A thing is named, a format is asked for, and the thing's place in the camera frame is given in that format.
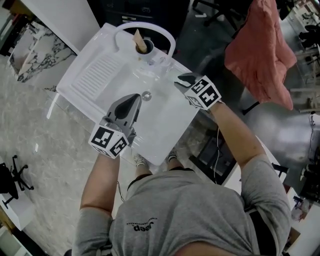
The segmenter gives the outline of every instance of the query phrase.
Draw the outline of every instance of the pink cloth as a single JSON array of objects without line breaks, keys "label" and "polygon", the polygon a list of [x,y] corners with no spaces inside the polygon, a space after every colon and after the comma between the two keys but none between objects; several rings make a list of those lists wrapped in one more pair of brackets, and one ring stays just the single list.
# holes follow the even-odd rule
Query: pink cloth
[{"label": "pink cloth", "polygon": [[246,22],[225,49],[224,65],[260,103],[274,102],[293,109],[283,82],[297,62],[280,29],[275,0],[253,0]]}]

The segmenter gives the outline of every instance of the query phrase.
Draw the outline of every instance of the gray t-shirt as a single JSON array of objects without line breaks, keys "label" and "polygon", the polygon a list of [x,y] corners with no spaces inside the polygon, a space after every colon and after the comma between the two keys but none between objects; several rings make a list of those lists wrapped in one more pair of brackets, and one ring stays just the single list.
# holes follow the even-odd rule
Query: gray t-shirt
[{"label": "gray t-shirt", "polygon": [[172,256],[192,242],[207,242],[235,255],[260,254],[245,208],[254,206],[268,225],[280,255],[291,227],[282,183],[266,155],[241,173],[241,196],[202,181],[193,171],[166,171],[134,183],[115,219],[94,208],[80,211],[74,256],[96,256],[112,244],[113,256]]}]

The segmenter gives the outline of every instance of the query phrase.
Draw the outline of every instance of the white cabinet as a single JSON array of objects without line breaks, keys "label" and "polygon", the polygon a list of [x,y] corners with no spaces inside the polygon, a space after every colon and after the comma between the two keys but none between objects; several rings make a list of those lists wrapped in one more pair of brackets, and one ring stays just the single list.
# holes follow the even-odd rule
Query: white cabinet
[{"label": "white cabinet", "polygon": [[0,250],[6,256],[32,256],[4,226],[0,229]]},{"label": "white cabinet", "polygon": [[100,29],[87,0],[21,0],[21,2],[76,54]]}]

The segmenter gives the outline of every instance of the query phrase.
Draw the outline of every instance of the foot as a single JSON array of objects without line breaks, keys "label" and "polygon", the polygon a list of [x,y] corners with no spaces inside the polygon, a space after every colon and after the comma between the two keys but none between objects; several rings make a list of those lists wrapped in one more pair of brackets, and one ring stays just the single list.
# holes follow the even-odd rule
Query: foot
[{"label": "foot", "polygon": [[166,161],[167,163],[169,163],[172,159],[177,159],[177,150],[176,148],[171,149],[171,151],[169,152],[168,156],[166,157]]},{"label": "foot", "polygon": [[145,166],[145,167],[149,168],[149,165],[148,165],[148,163],[147,163],[147,160],[144,159],[141,155],[135,154],[135,155],[133,156],[133,159],[134,159],[134,161],[135,161],[136,167],[138,167],[138,166]]}]

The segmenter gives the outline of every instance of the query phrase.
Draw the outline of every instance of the marble surface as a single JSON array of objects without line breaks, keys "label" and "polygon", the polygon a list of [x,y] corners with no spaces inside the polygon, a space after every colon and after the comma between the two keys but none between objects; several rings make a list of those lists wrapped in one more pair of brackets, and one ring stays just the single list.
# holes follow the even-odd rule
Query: marble surface
[{"label": "marble surface", "polygon": [[52,77],[49,80],[55,80],[55,82],[51,81],[46,89],[55,91],[57,83],[75,59],[76,54],[50,29],[36,22],[32,25],[36,33],[30,29],[23,33],[8,63],[19,82],[26,83],[33,78],[30,81],[33,85],[37,75],[50,69]]},{"label": "marble surface", "polygon": [[[94,124],[58,93],[16,81],[7,61],[0,56],[0,156],[7,165],[15,154],[19,166],[28,164],[24,178],[34,190],[26,193],[36,211],[25,231],[49,255],[61,256],[71,248],[82,191],[98,154],[88,144]],[[193,121],[176,147],[185,167],[210,182],[188,160],[205,142],[205,130]],[[165,163],[151,166],[153,172],[165,169]],[[118,179],[123,196],[134,176],[127,148]],[[121,203],[117,191],[113,216]]]}]

